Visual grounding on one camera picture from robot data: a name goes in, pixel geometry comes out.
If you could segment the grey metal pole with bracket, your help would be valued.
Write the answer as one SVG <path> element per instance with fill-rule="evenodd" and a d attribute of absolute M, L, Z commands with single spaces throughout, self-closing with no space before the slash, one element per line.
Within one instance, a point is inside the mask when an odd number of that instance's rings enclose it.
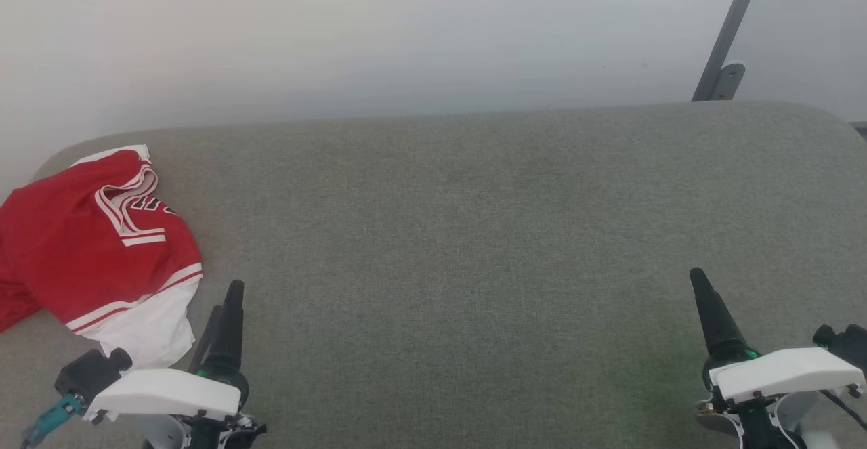
<path fill-rule="evenodd" d="M 727 63 L 729 51 L 740 29 L 750 1 L 733 0 L 694 91 L 694 102 L 732 100 L 745 74 L 745 64 Z"/>

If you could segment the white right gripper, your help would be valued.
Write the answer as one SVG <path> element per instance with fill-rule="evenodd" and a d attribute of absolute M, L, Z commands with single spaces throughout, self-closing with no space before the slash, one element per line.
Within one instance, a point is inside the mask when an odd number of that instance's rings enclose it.
<path fill-rule="evenodd" d="M 705 271 L 691 269 L 690 282 L 707 353 L 714 356 L 723 348 L 746 347 L 733 316 Z M 717 390 L 724 402 L 742 404 L 760 397 L 863 385 L 865 378 L 862 369 L 824 348 L 803 347 L 712 368 L 709 383 L 710 391 Z"/>

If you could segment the red and white jersey shirt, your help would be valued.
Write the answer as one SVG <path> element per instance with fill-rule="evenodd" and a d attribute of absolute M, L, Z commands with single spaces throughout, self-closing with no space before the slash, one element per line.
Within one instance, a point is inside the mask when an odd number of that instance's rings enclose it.
<path fill-rule="evenodd" d="M 124 146 L 13 190 L 0 205 L 0 333 L 45 310 L 134 369 L 179 362 L 203 264 L 157 186 L 148 147 Z"/>

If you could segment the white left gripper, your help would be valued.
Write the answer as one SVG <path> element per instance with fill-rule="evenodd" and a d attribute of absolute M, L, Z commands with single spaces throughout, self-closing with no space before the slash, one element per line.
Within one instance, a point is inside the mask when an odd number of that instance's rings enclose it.
<path fill-rule="evenodd" d="M 84 419 L 98 425 L 133 419 L 145 449 L 252 449 L 266 425 L 242 409 L 250 385 L 241 373 L 245 284 L 233 280 L 222 306 L 211 310 L 190 362 L 173 368 L 136 370 L 99 393 Z M 205 358 L 215 337 L 216 358 Z"/>

